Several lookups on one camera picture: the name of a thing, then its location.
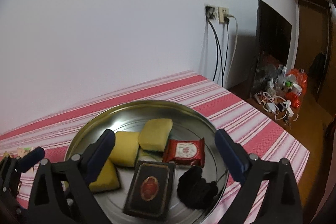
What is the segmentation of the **small yellow sponge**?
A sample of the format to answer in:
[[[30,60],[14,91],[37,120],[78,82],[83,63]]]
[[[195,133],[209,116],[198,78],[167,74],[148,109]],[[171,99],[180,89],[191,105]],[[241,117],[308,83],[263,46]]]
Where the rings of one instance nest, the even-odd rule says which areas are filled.
[[[97,180],[89,184],[92,193],[116,190],[120,187],[118,174],[114,164],[108,159]]]

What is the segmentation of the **large yellow sponge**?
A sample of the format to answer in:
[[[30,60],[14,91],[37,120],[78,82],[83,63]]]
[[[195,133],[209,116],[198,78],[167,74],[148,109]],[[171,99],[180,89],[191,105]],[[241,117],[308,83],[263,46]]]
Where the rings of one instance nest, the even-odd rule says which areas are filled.
[[[115,145],[109,155],[112,163],[133,168],[137,159],[139,132],[119,131],[115,133]]]

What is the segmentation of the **black playing card box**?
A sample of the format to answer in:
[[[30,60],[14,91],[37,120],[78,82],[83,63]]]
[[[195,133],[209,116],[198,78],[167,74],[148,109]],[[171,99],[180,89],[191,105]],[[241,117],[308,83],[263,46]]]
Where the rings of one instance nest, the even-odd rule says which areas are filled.
[[[167,218],[175,165],[140,160],[130,184],[123,213],[154,221]]]

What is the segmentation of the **black cloth bundle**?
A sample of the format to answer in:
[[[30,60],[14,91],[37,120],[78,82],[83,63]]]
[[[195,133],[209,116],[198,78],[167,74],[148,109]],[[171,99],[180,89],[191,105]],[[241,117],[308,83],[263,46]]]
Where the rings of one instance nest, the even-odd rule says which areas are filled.
[[[207,210],[215,205],[217,183],[207,182],[202,172],[202,168],[192,166],[179,178],[177,196],[189,209]]]

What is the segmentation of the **yellow green scouring sponge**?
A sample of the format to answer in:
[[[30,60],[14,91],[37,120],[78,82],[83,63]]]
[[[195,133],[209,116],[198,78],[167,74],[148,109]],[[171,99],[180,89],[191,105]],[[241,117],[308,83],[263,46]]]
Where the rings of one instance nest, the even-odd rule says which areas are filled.
[[[139,134],[139,146],[146,151],[163,152],[172,127],[171,119],[148,120]]]

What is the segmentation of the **red striped tablecloth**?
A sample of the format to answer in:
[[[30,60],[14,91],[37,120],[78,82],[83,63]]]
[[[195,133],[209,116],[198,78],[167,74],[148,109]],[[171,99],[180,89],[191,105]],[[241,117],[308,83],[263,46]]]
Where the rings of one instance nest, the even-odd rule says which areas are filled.
[[[247,153],[265,161],[289,160],[298,183],[309,151],[291,134],[239,97],[192,71],[149,81],[94,98],[76,107],[32,121],[1,135],[1,152],[17,148],[42,147],[51,163],[67,161],[82,154],[106,129],[140,132],[148,120],[171,119],[169,139],[205,140],[205,166],[202,176],[215,181],[219,192],[215,205],[207,210],[189,209],[177,196],[179,178],[189,166],[176,165],[167,218],[154,221],[123,213],[137,163],[162,162],[161,152],[139,146],[133,168],[114,164],[120,187],[93,194],[110,223],[219,223],[240,190],[216,145],[215,133],[224,129]],[[33,173],[21,174],[17,200],[28,210],[38,162]],[[256,200],[244,223],[254,223],[266,194],[268,181],[261,183]]]

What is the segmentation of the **wooden door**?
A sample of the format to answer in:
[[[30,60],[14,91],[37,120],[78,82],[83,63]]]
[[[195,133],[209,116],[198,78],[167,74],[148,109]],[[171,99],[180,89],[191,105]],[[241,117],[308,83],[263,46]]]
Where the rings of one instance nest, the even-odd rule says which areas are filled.
[[[297,0],[295,67],[308,75],[317,103],[335,115],[335,15],[330,0]]]

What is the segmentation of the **black monitor screen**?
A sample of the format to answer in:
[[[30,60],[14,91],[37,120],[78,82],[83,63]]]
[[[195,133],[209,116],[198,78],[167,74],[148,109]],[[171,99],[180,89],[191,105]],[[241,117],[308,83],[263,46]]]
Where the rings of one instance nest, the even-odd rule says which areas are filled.
[[[291,24],[266,2],[259,0],[256,28],[256,65],[253,76],[258,86],[286,66],[291,43]]]

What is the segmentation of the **white wall socket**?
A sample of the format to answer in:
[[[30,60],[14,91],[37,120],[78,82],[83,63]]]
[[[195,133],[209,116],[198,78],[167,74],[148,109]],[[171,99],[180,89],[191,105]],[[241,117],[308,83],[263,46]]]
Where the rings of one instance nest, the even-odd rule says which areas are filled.
[[[218,7],[219,24],[225,24],[229,15],[229,9],[226,7]]]

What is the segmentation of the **wall power socket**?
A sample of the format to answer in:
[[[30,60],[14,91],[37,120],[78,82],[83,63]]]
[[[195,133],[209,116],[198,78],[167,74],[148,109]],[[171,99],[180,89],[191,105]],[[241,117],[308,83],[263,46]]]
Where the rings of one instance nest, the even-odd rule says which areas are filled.
[[[205,15],[207,20],[217,19],[217,7],[211,5],[205,5]]]

